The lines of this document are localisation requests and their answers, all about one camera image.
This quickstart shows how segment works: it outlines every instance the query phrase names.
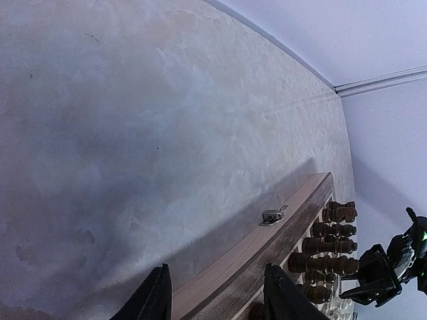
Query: metal latch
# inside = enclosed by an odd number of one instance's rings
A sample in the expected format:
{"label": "metal latch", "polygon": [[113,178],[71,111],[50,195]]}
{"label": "metal latch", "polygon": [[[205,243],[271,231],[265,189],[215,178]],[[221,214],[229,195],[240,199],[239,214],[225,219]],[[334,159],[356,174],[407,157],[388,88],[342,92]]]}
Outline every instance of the metal latch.
{"label": "metal latch", "polygon": [[270,227],[275,225],[277,222],[280,222],[285,217],[285,210],[288,208],[288,205],[282,205],[278,210],[266,210],[262,213],[262,223],[261,226]]}

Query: chess board edge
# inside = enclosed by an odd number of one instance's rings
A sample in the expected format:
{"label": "chess board edge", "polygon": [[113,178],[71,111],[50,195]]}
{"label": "chess board edge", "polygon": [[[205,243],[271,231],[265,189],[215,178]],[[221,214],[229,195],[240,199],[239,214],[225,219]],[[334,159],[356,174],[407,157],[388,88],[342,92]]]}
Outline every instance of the chess board edge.
{"label": "chess board edge", "polygon": [[173,292],[172,319],[243,319],[242,310],[261,295],[266,264],[282,264],[333,194],[331,173],[310,176],[284,203],[288,208],[282,221],[256,227]]}

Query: textured plaster wall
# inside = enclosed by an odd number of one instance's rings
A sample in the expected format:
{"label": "textured plaster wall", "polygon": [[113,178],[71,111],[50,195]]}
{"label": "textured plaster wall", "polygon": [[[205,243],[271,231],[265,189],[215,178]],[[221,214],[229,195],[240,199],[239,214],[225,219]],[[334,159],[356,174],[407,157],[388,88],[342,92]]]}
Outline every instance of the textured plaster wall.
{"label": "textured plaster wall", "polygon": [[177,287],[319,171],[353,199],[340,99],[207,3],[2,0],[2,319]]}

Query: ceiling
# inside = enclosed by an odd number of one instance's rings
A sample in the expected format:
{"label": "ceiling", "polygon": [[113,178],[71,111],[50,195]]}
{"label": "ceiling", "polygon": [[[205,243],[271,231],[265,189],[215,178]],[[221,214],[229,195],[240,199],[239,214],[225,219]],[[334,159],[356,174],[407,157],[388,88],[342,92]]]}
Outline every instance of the ceiling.
{"label": "ceiling", "polygon": [[427,65],[427,1],[220,3],[275,37],[333,86]]}

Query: chess piece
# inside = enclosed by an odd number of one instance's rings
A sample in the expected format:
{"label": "chess piece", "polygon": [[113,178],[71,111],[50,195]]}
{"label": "chess piece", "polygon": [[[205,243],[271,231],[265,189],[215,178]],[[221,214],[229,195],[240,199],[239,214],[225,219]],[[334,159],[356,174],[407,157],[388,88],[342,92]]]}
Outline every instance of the chess piece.
{"label": "chess piece", "polygon": [[311,285],[297,285],[310,302],[319,305],[321,303],[330,302],[332,299],[332,290],[325,287]]}
{"label": "chess piece", "polygon": [[356,208],[356,204],[354,201],[347,203],[339,203],[336,201],[329,201],[326,205],[329,209],[337,209],[337,208]]}
{"label": "chess piece", "polygon": [[358,229],[353,225],[327,225],[323,222],[316,222],[313,224],[313,236],[315,238],[322,238],[327,235],[334,235],[336,237],[351,237],[357,234]]}
{"label": "chess piece", "polygon": [[327,255],[322,258],[311,258],[303,253],[294,252],[288,259],[288,269],[295,273],[316,270],[325,275],[328,273],[353,275],[359,270],[359,261],[346,256],[331,258]]}
{"label": "chess piece", "polygon": [[352,315],[350,313],[341,313],[337,309],[328,316],[331,320],[352,320]]}
{"label": "chess piece", "polygon": [[345,208],[336,208],[336,209],[323,209],[323,221],[330,222],[354,222],[358,212],[355,208],[345,207]]}
{"label": "chess piece", "polygon": [[333,273],[323,275],[317,271],[308,271],[304,280],[310,285],[315,285],[316,283],[335,283],[336,276]]}
{"label": "chess piece", "polygon": [[351,299],[341,299],[341,298],[336,298],[336,299],[337,299],[336,307],[341,311],[347,310],[353,303]]}
{"label": "chess piece", "polygon": [[323,238],[323,242],[335,242],[336,240],[340,240],[340,241],[350,241],[349,237],[335,237],[334,235],[327,235],[326,237]]}
{"label": "chess piece", "polygon": [[306,255],[317,255],[321,252],[348,253],[351,254],[357,250],[358,244],[349,241],[335,240],[334,242],[322,242],[316,238],[305,238],[302,241],[302,252]]}

